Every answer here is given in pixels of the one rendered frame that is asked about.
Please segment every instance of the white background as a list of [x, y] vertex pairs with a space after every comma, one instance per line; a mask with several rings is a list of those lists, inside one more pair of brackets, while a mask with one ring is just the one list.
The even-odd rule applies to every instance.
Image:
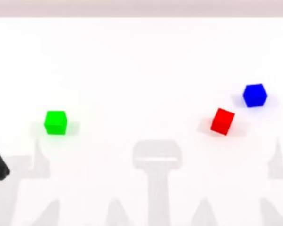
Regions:
[[[248, 109], [254, 83], [269, 97]], [[226, 137], [203, 123], [219, 107], [236, 113]], [[55, 109], [77, 135], [45, 134]], [[222, 226], [261, 225], [262, 196], [283, 215], [283, 180], [267, 178], [283, 146], [283, 19], [0, 19], [1, 155], [33, 155], [36, 137], [51, 177], [22, 181], [15, 226], [55, 198], [60, 225], [103, 225], [114, 197], [145, 225], [147, 178], [132, 164], [142, 139], [181, 147], [172, 224], [189, 224], [205, 196]]]

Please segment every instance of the blue block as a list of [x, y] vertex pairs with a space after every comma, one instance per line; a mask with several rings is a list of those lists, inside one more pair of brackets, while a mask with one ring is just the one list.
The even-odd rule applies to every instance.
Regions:
[[262, 84], [247, 85], [243, 98], [247, 107], [261, 107], [267, 99], [267, 93]]

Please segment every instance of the cube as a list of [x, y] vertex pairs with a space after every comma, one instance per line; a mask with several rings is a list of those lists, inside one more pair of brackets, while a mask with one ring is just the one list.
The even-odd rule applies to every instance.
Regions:
[[67, 117], [64, 111], [47, 111], [45, 123], [47, 134], [64, 135], [67, 128]]
[[247, 85], [243, 98], [247, 107], [262, 107], [267, 99], [267, 93], [262, 84]]
[[234, 116], [234, 113], [218, 108], [217, 113], [213, 119], [211, 130], [223, 135], [227, 135]]

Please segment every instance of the red block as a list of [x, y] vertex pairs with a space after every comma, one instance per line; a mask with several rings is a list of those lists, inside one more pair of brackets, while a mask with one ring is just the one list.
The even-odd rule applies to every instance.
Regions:
[[223, 135], [227, 135], [234, 116], [234, 113], [218, 108], [217, 113], [213, 119], [211, 130]]

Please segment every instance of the green block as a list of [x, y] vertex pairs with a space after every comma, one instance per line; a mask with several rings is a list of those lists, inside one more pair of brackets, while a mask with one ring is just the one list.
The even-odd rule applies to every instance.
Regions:
[[67, 128], [67, 117], [64, 111], [47, 111], [45, 129], [50, 135], [64, 135]]

